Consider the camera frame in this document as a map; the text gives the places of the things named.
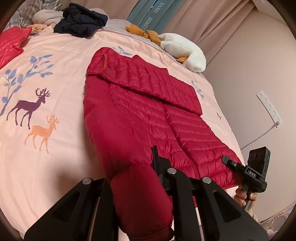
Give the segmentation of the right hand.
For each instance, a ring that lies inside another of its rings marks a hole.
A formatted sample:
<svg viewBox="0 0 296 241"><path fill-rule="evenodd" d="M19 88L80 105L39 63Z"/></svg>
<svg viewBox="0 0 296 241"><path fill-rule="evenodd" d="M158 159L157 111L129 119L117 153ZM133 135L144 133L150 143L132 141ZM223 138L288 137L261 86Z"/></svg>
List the right hand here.
<svg viewBox="0 0 296 241"><path fill-rule="evenodd" d="M254 206L255 201L258 198L258 194L257 193L250 193L249 195L247 195L244 191L243 191L243 185L239 185L239 187L236 189L235 191L235 196L234 196L234 200L241 206L245 206L247 204L246 200L247 198L251 201L248 209L246 210L250 215L252 213L252 208Z"/></svg>

